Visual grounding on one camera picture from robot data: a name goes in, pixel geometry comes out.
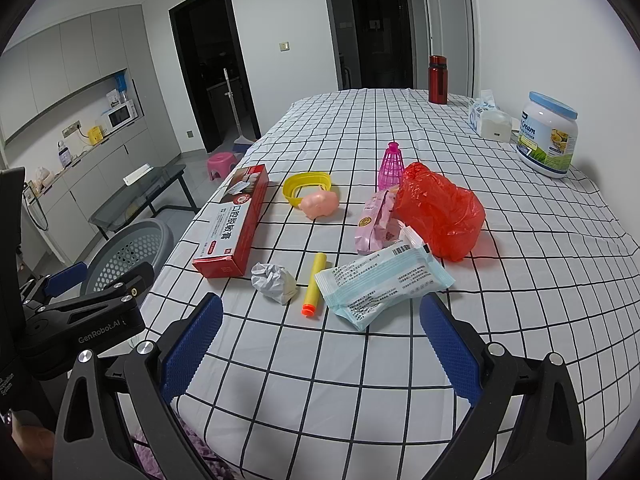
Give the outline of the person's hand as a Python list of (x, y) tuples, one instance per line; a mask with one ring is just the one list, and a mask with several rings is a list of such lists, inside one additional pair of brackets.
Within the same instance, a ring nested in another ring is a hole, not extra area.
[(40, 426), (1, 416), (1, 478), (51, 479), (55, 435)]

